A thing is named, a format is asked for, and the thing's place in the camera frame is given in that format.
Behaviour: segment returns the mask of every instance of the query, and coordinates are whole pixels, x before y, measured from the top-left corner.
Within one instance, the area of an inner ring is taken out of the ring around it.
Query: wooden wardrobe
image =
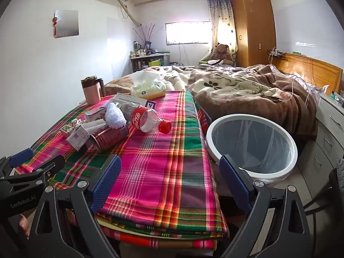
[[[268,64],[267,50],[276,47],[271,0],[232,0],[238,52],[237,67]]]

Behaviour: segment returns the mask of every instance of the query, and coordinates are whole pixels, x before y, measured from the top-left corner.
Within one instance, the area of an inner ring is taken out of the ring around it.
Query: white trash can
[[[253,180],[270,184],[293,170],[298,152],[290,134],[278,124],[255,115],[232,114],[215,120],[206,136],[207,150],[219,164],[229,155]]]

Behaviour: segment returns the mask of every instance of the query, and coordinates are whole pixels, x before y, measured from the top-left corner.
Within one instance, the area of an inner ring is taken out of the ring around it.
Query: brown stuffed animal
[[[218,44],[216,47],[216,52],[212,56],[211,60],[223,60],[223,64],[233,65],[232,56],[228,54],[228,45]]]

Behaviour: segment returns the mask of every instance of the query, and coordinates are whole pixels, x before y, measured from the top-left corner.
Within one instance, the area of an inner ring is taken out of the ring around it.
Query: red can
[[[90,139],[93,141],[94,146],[103,152],[113,147],[115,144],[126,138],[129,134],[127,126],[120,129],[112,129],[108,125],[99,128],[95,131]]]

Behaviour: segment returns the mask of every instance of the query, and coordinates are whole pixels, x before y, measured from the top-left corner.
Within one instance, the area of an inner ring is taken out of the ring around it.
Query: trash bag
[[[228,154],[240,168],[255,173],[280,172],[292,159],[285,137],[256,121],[233,120],[220,124],[212,132],[212,140],[221,155]]]

